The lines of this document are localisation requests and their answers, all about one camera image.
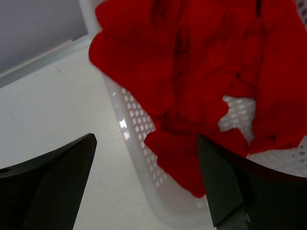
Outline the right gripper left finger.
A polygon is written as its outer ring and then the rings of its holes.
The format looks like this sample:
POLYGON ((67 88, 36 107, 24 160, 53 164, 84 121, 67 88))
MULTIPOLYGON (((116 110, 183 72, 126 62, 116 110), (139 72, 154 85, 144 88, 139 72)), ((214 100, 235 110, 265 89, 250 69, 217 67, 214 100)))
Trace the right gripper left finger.
POLYGON ((2 230, 71 230, 94 160, 94 134, 0 171, 2 230))

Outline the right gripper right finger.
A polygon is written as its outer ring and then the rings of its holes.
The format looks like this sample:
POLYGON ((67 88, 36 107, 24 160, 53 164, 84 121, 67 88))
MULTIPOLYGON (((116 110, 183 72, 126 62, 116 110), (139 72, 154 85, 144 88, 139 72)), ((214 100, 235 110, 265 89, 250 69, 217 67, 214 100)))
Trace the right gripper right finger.
POLYGON ((304 230, 307 180, 241 157, 200 135, 197 152, 218 230, 304 230))

